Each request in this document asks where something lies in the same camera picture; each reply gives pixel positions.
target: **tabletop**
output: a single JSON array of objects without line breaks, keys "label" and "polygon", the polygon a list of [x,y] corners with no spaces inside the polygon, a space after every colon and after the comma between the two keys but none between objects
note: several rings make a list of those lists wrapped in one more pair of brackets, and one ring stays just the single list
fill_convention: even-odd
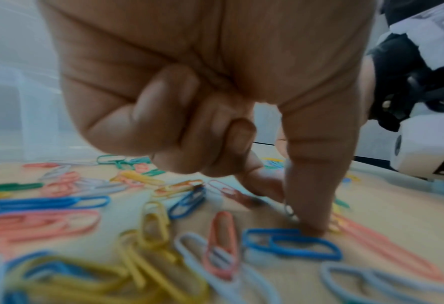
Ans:
[{"label": "tabletop", "polygon": [[[281,159],[273,146],[254,144],[253,151],[259,157]],[[48,170],[26,169],[15,163],[0,164],[0,183],[34,182]],[[83,177],[106,179],[114,177],[118,172],[112,165],[80,166],[76,167],[76,171]],[[444,196],[432,194],[430,184],[424,180],[366,164],[353,162],[349,174],[356,176],[358,180],[342,183],[336,194],[350,205],[350,210],[346,211],[344,216],[387,236],[394,243],[437,265],[444,273]],[[210,180],[201,174],[187,176],[165,173],[156,178],[167,183],[188,179]],[[219,180],[248,194],[233,176]],[[23,191],[16,197],[37,195],[36,190],[30,190]],[[113,202],[102,210],[102,221],[95,232],[84,236],[20,243],[14,247],[14,251],[17,255],[21,255],[49,248],[62,255],[119,263],[120,260],[114,251],[114,242],[122,231],[138,227],[141,208],[150,200],[150,196],[151,191],[136,189],[114,194]],[[228,198],[210,193],[207,203],[196,210],[190,218],[174,220],[171,225],[172,236],[183,231],[193,231],[206,237],[210,221],[219,210],[231,211],[234,214],[238,231],[257,227],[293,226],[281,211],[280,204],[267,198],[262,199],[267,204],[248,209]],[[164,201],[167,206],[175,202],[176,199]],[[378,268],[423,280],[365,249],[343,234],[328,233],[325,238],[341,248],[345,263]],[[284,303],[340,303],[320,280],[320,262],[256,255],[250,252],[245,252],[244,258],[278,289]],[[357,294],[370,294],[374,298],[379,296],[356,279],[338,275],[334,277],[341,285]],[[434,303],[444,303],[444,296],[434,294],[418,294],[418,296]],[[223,303],[216,296],[213,296],[210,302]]]}]

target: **table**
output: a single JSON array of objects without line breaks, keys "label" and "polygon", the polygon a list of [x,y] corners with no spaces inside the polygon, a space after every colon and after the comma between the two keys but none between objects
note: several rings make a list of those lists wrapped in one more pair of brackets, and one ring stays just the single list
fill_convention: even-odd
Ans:
[{"label": "table", "polygon": [[[254,144],[254,152],[260,157],[281,158],[273,146]],[[115,166],[75,167],[84,177],[111,178],[118,172]],[[47,169],[23,169],[20,164],[0,164],[0,183],[34,182]],[[417,253],[436,264],[444,272],[444,196],[430,193],[429,183],[397,172],[353,162],[350,174],[360,181],[341,184],[337,197],[351,206],[344,215],[372,228],[402,247]],[[166,173],[157,178],[170,183],[188,179],[209,178],[201,174],[190,176]],[[221,181],[247,193],[233,177]],[[16,197],[33,197],[36,191],[24,191]],[[99,262],[119,262],[113,243],[124,230],[137,227],[143,204],[150,199],[150,191],[128,190],[112,196],[113,203],[102,210],[103,218],[96,232],[85,236],[30,242],[17,245],[16,254],[24,254],[41,248],[50,248],[60,254],[89,258]],[[281,210],[280,204],[270,202],[253,210],[226,198],[211,194],[209,203],[193,213],[190,220],[174,221],[172,233],[194,231],[206,237],[210,220],[217,210],[229,210],[236,219],[239,231],[252,227],[292,227]],[[336,243],[344,253],[344,262],[379,268],[404,276],[417,278],[367,251],[343,235],[328,234],[328,240]],[[245,252],[245,257],[279,290],[284,303],[335,304],[335,298],[319,278],[320,263],[302,259],[286,259]],[[361,288],[355,279],[339,280],[343,286],[358,293],[365,292],[378,297],[366,287]],[[427,295],[424,299],[444,303],[444,297]],[[223,303],[213,296],[213,303]]]}]

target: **hand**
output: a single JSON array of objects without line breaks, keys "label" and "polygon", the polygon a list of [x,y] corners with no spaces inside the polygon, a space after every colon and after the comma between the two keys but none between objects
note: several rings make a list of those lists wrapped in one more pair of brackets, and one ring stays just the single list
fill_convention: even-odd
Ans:
[{"label": "hand", "polygon": [[[80,133],[163,170],[236,174],[324,231],[353,156],[370,0],[45,0]],[[255,101],[277,105],[285,179],[250,153]]]}]

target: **white device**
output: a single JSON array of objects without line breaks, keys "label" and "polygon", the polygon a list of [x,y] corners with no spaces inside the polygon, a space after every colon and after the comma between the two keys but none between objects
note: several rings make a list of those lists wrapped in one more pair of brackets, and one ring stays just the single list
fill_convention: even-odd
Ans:
[{"label": "white device", "polygon": [[401,123],[390,166],[410,176],[444,180],[444,113],[422,112],[414,109],[413,114],[421,115]]}]

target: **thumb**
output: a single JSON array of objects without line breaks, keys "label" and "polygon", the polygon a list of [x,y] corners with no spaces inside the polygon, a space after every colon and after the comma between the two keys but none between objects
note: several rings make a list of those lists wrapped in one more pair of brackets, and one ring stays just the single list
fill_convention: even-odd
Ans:
[{"label": "thumb", "polygon": [[352,160],[359,131],[356,82],[316,102],[279,106],[287,138],[285,201],[302,231],[326,230],[333,196]]}]

